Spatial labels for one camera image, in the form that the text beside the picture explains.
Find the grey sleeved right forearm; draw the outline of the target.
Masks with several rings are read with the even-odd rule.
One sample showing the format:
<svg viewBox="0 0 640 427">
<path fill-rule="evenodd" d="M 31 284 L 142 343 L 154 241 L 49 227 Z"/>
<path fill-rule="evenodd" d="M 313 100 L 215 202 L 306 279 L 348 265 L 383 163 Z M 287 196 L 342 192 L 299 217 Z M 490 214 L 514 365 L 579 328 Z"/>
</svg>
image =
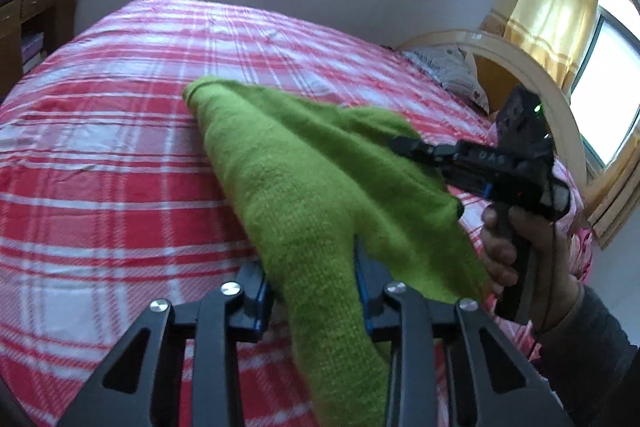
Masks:
<svg viewBox="0 0 640 427">
<path fill-rule="evenodd" d="M 591 288 L 540 336 L 534 365 L 575 426 L 639 424 L 639 348 Z"/>
</svg>

